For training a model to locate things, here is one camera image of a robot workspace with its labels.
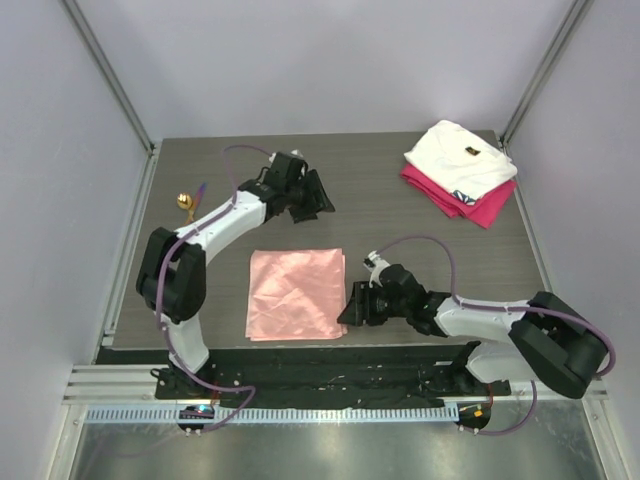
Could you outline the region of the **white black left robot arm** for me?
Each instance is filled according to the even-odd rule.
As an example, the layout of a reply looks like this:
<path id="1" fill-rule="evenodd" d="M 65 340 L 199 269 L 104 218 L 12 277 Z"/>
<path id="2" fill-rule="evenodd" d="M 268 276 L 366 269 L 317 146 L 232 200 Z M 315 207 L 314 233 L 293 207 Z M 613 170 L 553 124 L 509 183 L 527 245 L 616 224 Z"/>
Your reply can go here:
<path id="1" fill-rule="evenodd" d="M 203 398 L 213 385 L 199 319 L 209 263 L 284 212 L 300 223 L 334 210 L 318 172 L 296 152 L 276 152 L 257 177 L 235 185 L 215 210 L 177 230 L 160 227 L 151 233 L 135 288 L 155 315 L 169 362 L 181 371 L 178 386 L 187 396 Z"/>

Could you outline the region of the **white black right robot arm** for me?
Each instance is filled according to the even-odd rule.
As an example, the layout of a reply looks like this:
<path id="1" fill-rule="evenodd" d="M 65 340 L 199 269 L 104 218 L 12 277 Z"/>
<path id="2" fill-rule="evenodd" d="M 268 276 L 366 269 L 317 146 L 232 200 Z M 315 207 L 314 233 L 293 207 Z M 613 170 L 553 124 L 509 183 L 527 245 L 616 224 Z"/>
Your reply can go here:
<path id="1" fill-rule="evenodd" d="M 428 290 L 404 266 L 378 256 L 364 265 L 370 276 L 354 283 L 338 323 L 380 326 L 399 318 L 425 336 L 468 339 L 451 371 L 462 394 L 496 381 L 533 380 L 579 399 L 611 356 L 603 335 L 549 292 L 517 302 L 469 300 Z"/>

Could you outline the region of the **pink satin napkin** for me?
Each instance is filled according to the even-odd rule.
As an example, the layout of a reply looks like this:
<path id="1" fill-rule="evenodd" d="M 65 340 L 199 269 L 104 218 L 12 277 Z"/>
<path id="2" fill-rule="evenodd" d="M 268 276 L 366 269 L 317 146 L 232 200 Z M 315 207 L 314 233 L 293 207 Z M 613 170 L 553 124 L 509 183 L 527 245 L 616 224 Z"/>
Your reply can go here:
<path id="1" fill-rule="evenodd" d="M 346 306 L 340 248 L 253 252 L 245 336 L 253 342 L 334 340 Z"/>

